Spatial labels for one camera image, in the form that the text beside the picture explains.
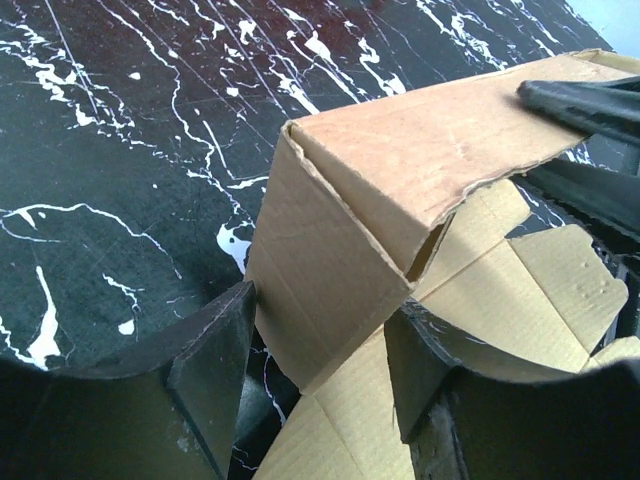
cardboard flap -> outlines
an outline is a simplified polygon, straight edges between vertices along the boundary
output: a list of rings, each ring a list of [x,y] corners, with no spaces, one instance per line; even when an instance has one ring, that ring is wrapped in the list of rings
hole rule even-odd
[[[627,76],[561,55],[288,124],[247,266],[260,298],[256,326],[283,372],[303,393],[315,391],[406,299],[428,264],[437,239],[431,234],[470,192],[584,139],[521,108],[522,81]],[[478,247],[489,248],[484,255],[498,263],[495,255],[504,256],[504,269],[520,267],[505,276],[494,261],[483,263],[482,301],[523,281],[518,294],[530,295],[534,307],[521,323],[550,318],[553,307],[540,289],[529,289],[526,268],[508,245],[492,249],[498,231],[491,235],[487,230]],[[469,280],[469,268],[458,267]],[[438,287],[438,295],[447,288]],[[513,316],[515,305],[503,313]],[[553,325],[549,335],[564,338],[568,327]],[[584,358],[572,351],[567,355],[581,366]]]
[[[569,225],[510,243],[585,352],[591,353],[628,296],[624,282],[613,279],[593,252],[591,237]]]
[[[300,399],[255,478],[415,478],[394,419],[381,329],[314,395]]]
[[[620,360],[640,358],[640,338],[626,337],[614,340],[596,355],[591,357],[584,370],[600,368]]]
[[[288,127],[276,148],[247,278],[258,288],[256,326],[303,392],[324,383],[410,292]]]
[[[487,248],[488,238],[504,235],[516,226],[508,220],[518,219],[491,212],[513,208],[520,214],[522,202],[509,181],[472,195],[445,233],[417,299],[498,350],[578,372],[624,304],[626,287],[611,277],[590,237],[576,226],[503,238]]]
[[[495,248],[529,213],[529,206],[509,180],[475,192],[457,210],[413,298],[423,300]]]

cardboard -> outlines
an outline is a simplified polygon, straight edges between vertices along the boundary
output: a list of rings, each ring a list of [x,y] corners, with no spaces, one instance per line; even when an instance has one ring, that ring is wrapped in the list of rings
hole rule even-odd
[[[487,348],[577,373],[627,289],[576,225],[506,240],[528,216],[509,180],[476,192],[453,218],[413,297]]]
[[[505,240],[529,214],[508,180],[478,190],[460,207],[414,292],[446,319],[428,326],[433,339],[458,364],[509,382],[567,378],[621,357],[640,357],[637,338],[617,340],[591,357],[626,300],[624,283],[612,278],[579,227]],[[417,385],[421,372],[439,383],[448,371],[439,362],[406,367],[409,383]],[[419,390],[409,401],[395,402],[411,424],[430,400],[421,396],[429,389]],[[420,438],[421,468],[439,472],[434,478],[442,480],[465,478],[457,470],[453,417],[438,404],[430,419]],[[256,478],[402,480],[416,478],[413,468],[394,415],[379,329],[314,394],[300,399]]]
[[[300,399],[254,478],[414,478],[394,420],[381,329],[314,395]]]
[[[260,334],[304,394],[317,390],[411,294],[442,226],[471,192],[583,140],[522,109],[518,85],[628,77],[629,62],[618,66],[616,58],[595,50],[558,56],[284,126],[247,278],[260,296]],[[495,245],[494,255],[517,260],[500,238],[498,229],[483,241]],[[520,273],[526,277],[528,269],[535,265]],[[550,312],[547,298],[539,290],[531,297],[545,305],[535,307],[538,314]],[[552,322],[557,331],[573,328],[563,318],[558,313]],[[591,334],[577,340],[591,341]],[[567,355],[578,365],[587,359],[574,347]],[[526,355],[536,358],[535,351]]]

black marble surface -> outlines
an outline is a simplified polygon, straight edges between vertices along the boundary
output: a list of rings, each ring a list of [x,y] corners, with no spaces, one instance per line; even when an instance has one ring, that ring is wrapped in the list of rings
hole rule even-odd
[[[592,47],[557,0],[0,0],[0,355],[85,366],[239,281],[286,119]],[[296,400],[256,335],[231,478]]]

corrugated cardboard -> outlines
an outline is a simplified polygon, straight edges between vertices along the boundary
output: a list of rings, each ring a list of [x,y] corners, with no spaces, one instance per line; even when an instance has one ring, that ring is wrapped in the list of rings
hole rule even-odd
[[[311,396],[303,396],[255,479],[409,480],[382,330]]]
[[[520,108],[519,84],[614,80],[624,68],[599,51],[558,56],[285,125],[247,277],[260,295],[256,325],[303,393],[411,294],[438,226],[469,193],[583,139]],[[494,254],[514,251],[499,233],[486,238],[498,241]]]
[[[611,277],[580,227],[506,240],[528,215],[509,180],[476,192],[453,218],[413,297],[487,348],[577,373],[624,305],[627,289]]]
[[[516,382],[640,355],[638,339],[623,339],[591,357],[626,299],[624,283],[612,278],[578,227],[505,240],[529,214],[508,180],[478,190],[460,207],[414,292],[446,319],[429,325],[433,338],[468,369]],[[413,413],[403,412],[414,421],[429,401],[419,397]],[[431,419],[421,441],[433,448],[425,447],[422,461],[437,478],[458,478],[451,415],[436,406]],[[415,478],[394,418],[380,330],[315,394],[301,398],[256,478]]]

